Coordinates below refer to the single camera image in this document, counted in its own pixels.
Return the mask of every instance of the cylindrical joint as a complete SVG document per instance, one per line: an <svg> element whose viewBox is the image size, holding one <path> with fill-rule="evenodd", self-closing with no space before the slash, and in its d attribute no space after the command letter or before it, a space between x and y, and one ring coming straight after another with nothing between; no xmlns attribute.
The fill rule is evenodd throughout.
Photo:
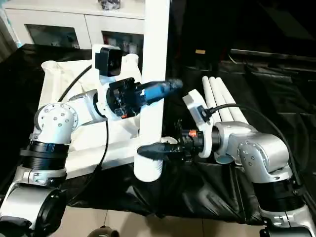
<svg viewBox="0 0 316 237"><path fill-rule="evenodd" d="M273 183L253 183L260 208L265 211L290 211L304 206L303 199L295 195L293 180Z"/></svg>
<svg viewBox="0 0 316 237"><path fill-rule="evenodd" d="M59 170L65 168L68 145L31 141L20 155L24 157L23 167L38 170Z"/></svg>
<svg viewBox="0 0 316 237"><path fill-rule="evenodd" d="M260 231L260 237L311 237L308 229L304 227L295 228L273 228Z"/></svg>
<svg viewBox="0 0 316 237"><path fill-rule="evenodd" d="M221 136L216 126L212 129L212 151L216 152L221 146Z"/></svg>

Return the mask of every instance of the cabinet door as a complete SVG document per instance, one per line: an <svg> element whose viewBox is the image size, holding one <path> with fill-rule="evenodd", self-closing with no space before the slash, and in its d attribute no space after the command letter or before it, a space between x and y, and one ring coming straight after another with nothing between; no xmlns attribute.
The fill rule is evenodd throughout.
<svg viewBox="0 0 316 237"><path fill-rule="evenodd" d="M83 14L19 9L5 11L22 44L91 48Z"/></svg>
<svg viewBox="0 0 316 237"><path fill-rule="evenodd" d="M144 20L85 15L92 44L118 46L126 53L143 52Z"/></svg>

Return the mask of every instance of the white cabinet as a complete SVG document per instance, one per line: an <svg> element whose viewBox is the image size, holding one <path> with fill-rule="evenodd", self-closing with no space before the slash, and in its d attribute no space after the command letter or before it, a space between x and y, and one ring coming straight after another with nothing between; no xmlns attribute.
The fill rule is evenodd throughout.
<svg viewBox="0 0 316 237"><path fill-rule="evenodd" d="M126 52L143 47L145 0L121 0L110 11L96 0L10 0L4 7L22 44L88 49L110 39Z"/></svg>
<svg viewBox="0 0 316 237"><path fill-rule="evenodd" d="M83 14L22 9L6 13L22 44L91 48Z"/></svg>
<svg viewBox="0 0 316 237"><path fill-rule="evenodd" d="M118 46L126 53L142 55L144 20L108 16L85 16L92 45Z"/></svg>

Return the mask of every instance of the black camera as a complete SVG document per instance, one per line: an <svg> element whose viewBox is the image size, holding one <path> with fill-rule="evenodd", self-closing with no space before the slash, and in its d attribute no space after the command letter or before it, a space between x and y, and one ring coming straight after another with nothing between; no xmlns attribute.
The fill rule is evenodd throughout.
<svg viewBox="0 0 316 237"><path fill-rule="evenodd" d="M113 77L120 74L123 52L115 48L101 48L100 53L95 53L95 68L101 76Z"/></svg>

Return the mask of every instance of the glass cabinet door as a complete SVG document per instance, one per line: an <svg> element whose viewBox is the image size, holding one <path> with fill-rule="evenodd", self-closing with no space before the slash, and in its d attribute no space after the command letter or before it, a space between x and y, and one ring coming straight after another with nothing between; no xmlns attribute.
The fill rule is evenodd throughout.
<svg viewBox="0 0 316 237"><path fill-rule="evenodd" d="M111 46L118 46L125 53L143 53L144 36L139 34L102 31L103 42Z"/></svg>
<svg viewBox="0 0 316 237"><path fill-rule="evenodd" d="M83 14L22 9L5 12L22 44L91 49Z"/></svg>
<svg viewBox="0 0 316 237"><path fill-rule="evenodd" d="M79 48L73 27L25 24L34 44Z"/></svg>

